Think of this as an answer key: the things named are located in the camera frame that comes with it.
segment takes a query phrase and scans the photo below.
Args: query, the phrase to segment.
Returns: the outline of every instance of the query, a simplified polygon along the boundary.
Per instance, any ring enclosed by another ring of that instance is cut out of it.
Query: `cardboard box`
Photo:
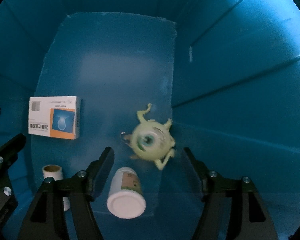
[[[79,97],[33,97],[29,101],[30,134],[63,139],[79,137]]]

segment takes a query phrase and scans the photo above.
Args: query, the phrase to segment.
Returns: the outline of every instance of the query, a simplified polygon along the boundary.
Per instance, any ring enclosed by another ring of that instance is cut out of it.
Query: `green toy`
[[[165,124],[160,124],[155,120],[146,120],[144,115],[151,109],[145,111],[137,111],[137,117],[140,124],[134,129],[132,134],[125,135],[124,138],[129,140],[127,143],[137,156],[131,158],[140,158],[147,161],[153,161],[157,168],[162,171],[170,157],[174,157],[175,140],[170,135],[169,129],[172,120],[169,118]]]

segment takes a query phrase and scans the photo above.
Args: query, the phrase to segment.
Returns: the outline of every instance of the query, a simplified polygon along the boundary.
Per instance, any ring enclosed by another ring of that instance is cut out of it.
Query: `bin floor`
[[[131,160],[132,150],[120,139],[138,125],[136,112],[152,103],[148,119],[166,122],[172,115],[173,22],[124,13],[77,13],[66,17],[47,53],[35,96],[79,96],[80,137],[65,140],[32,136],[37,187],[42,167],[60,165],[65,177],[86,169],[105,147],[115,162],[103,194],[92,203],[96,213],[109,214],[106,199],[116,170],[129,166],[144,188],[154,215],[161,172],[153,163]]]

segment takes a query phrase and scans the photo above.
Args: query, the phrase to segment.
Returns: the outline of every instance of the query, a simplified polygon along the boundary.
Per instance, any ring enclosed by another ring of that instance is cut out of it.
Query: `cardboard tube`
[[[53,177],[54,180],[63,179],[62,168],[58,165],[47,165],[42,168],[44,178]],[[67,197],[63,198],[63,207],[67,211],[70,208],[70,201]]]

